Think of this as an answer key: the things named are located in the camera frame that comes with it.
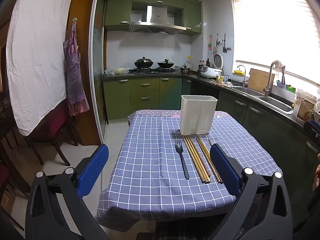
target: floor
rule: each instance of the floor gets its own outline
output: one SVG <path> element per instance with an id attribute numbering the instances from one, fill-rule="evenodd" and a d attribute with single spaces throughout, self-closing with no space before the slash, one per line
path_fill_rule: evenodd
<path id="1" fill-rule="evenodd" d="M 109 158 L 90 194 L 83 198 L 93 216 L 96 214 L 100 193 L 109 185 L 111 173 L 128 128 L 128 121 L 125 119 L 116 120 L 106 127 L 104 138 L 105 144 L 109 148 Z M 50 144 L 39 143 L 36 144 L 36 147 L 39 149 L 39 153 L 44 161 L 44 165 L 41 166 L 39 164 L 39 160 L 36 158 L 35 153 L 27 147 L 24 138 L 17 130 L 15 131 L 15 134 L 17 136 L 19 146 L 16 145 L 11 133 L 8 134 L 8 139 L 13 147 L 13 150 L 9 148 L 5 139 L 2 141 L 2 143 L 4 144 L 4 147 L 6 148 L 10 158 L 18 170 L 30 185 L 32 184 L 33 178 L 38 171 L 44 171 L 46 175 L 53 175 L 62 173 L 67 168 L 53 146 Z M 71 163 L 72 167 L 76 167 L 83 158 L 90 156 L 97 148 L 97 146 L 82 145 L 75 147 L 69 140 L 70 138 L 68 134 L 64 131 L 58 137 L 60 148 Z M 11 214 L 11 216 L 24 228 L 28 200 L 17 189 L 14 190 L 10 186 L 7 188 L 9 191 L 5 192 L 1 205 L 3 207 L 5 206 L 6 210 Z M 76 233 L 80 233 L 72 220 L 61 194 L 58 194 L 58 200 L 70 229 Z M 134 240 L 138 232 L 148 232 L 147 228 L 150 230 L 150 227 L 153 227 L 153 224 L 151 225 L 146 221 L 139 221 L 132 227 L 131 230 L 126 233 L 117 232 L 107 228 L 103 229 L 106 231 L 111 240 Z M 24 236 L 24 231 L 20 229 L 18 229 L 18 231 Z"/>

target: window blind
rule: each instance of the window blind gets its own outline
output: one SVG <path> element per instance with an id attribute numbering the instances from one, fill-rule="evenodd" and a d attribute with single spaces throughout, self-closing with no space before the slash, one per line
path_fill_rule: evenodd
<path id="1" fill-rule="evenodd" d="M 319 29 L 306 0 L 235 0 L 234 60 L 285 70 L 320 83 Z"/>

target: white sheet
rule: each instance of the white sheet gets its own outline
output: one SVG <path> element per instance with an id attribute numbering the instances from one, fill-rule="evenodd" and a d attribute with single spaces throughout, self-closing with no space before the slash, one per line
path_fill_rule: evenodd
<path id="1" fill-rule="evenodd" d="M 7 73 L 17 126 L 27 136 L 66 98 L 64 54 L 71 0 L 17 0 L 7 38 Z"/>

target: range hood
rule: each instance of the range hood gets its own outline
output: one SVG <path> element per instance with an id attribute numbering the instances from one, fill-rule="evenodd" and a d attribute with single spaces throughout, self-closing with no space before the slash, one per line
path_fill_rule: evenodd
<path id="1" fill-rule="evenodd" d="M 131 22 L 129 32 L 167 33 L 175 35 L 187 30 L 185 27 L 168 23 L 167 8 L 147 6 L 147 20 L 145 22 Z"/>

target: fork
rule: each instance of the fork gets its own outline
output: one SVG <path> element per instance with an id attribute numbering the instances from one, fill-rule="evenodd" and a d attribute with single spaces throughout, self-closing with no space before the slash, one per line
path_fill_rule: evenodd
<path id="1" fill-rule="evenodd" d="M 183 148 L 182 148 L 180 140 L 176 141 L 175 147 L 176 147 L 176 152 L 179 153 L 179 155 L 180 155 L 184 176 L 186 177 L 186 179 L 189 179 L 189 173 L 188 173 L 188 170 L 187 170 L 187 166 L 186 166 L 186 163 L 184 162 L 184 158 L 183 158 L 183 155 L 182 155 Z"/>

